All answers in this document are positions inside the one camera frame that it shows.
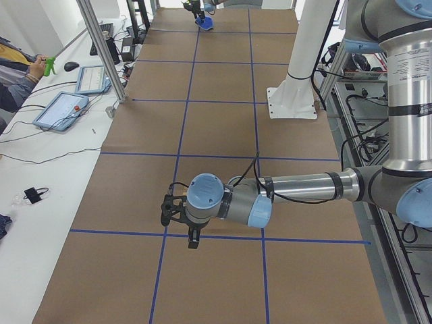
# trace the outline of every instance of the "person's arm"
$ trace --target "person's arm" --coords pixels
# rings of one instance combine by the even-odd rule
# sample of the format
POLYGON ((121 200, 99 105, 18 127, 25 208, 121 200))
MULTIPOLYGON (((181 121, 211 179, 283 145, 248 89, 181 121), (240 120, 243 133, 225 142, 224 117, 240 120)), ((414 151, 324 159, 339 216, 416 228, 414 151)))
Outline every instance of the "person's arm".
POLYGON ((18 110, 15 99, 10 91, 2 83, 0 83, 0 108, 14 112, 18 110))
POLYGON ((3 85, 1 85, 2 89, 0 92, 0 108, 10 112, 17 111, 28 98, 28 96, 30 96, 30 93, 32 93, 33 88, 36 86, 39 80, 43 77, 44 70, 45 61, 43 61, 43 57, 38 56, 36 61, 30 65, 28 74, 26 74, 24 78, 18 80, 15 84, 12 84, 8 88, 5 88, 3 85))

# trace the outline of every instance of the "blue joint cap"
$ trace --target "blue joint cap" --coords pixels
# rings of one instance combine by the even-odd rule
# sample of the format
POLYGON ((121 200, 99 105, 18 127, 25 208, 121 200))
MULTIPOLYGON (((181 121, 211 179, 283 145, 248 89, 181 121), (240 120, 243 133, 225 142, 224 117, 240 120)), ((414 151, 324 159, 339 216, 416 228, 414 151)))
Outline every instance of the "blue joint cap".
POLYGON ((432 19, 431 0, 396 0, 406 13, 421 19, 432 19))
POLYGON ((373 54, 383 52, 378 43, 364 42, 362 40, 352 40, 345 38, 345 50, 348 53, 373 54))
POLYGON ((432 227, 432 178, 409 188, 398 202, 396 214, 406 223, 432 227))
POLYGON ((223 191, 223 183, 216 175, 202 173, 189 185, 188 203, 196 209, 213 208, 221 202, 223 191))
POLYGON ((264 228, 271 217, 270 198, 257 196, 249 214, 248 226, 264 228))

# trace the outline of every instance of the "aluminum rail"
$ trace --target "aluminum rail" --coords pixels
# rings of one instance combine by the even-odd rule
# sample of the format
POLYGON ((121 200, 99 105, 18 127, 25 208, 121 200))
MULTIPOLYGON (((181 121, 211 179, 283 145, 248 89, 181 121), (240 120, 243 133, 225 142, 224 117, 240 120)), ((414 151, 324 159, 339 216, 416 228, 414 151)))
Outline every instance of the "aluminum rail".
POLYGON ((118 77, 111 54, 109 53, 107 43, 102 36, 96 14, 90 3, 90 0, 76 0, 76 3, 80 8, 81 15, 86 23, 88 33, 90 34, 90 37, 97 48, 97 53, 102 59, 103 66, 105 66, 105 72, 111 81, 111 85, 114 88, 115 94, 117 95, 119 102, 123 103, 126 98, 126 94, 118 77))

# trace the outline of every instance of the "gray sleeve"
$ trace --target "gray sleeve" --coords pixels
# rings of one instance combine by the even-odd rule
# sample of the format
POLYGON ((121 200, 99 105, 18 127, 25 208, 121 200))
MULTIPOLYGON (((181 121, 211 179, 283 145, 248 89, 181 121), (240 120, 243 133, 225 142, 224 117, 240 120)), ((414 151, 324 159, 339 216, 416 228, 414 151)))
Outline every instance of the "gray sleeve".
POLYGON ((21 107, 27 97, 30 96, 30 93, 32 93, 35 86, 35 83, 24 77, 15 84, 9 86, 7 89, 15 100, 16 105, 21 107))

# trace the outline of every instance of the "brown paper floor covering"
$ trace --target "brown paper floor covering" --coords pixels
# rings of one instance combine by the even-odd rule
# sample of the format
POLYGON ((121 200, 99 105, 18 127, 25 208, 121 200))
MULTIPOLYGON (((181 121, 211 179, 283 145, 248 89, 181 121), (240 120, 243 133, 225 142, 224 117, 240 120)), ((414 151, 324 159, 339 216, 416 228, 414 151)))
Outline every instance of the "brown paper floor covering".
POLYGON ((325 112, 269 119, 297 31, 290 10, 223 9, 198 31, 160 9, 35 324, 385 323, 352 205, 275 205, 265 230, 213 220, 198 250, 159 223, 172 181, 338 171, 325 112))

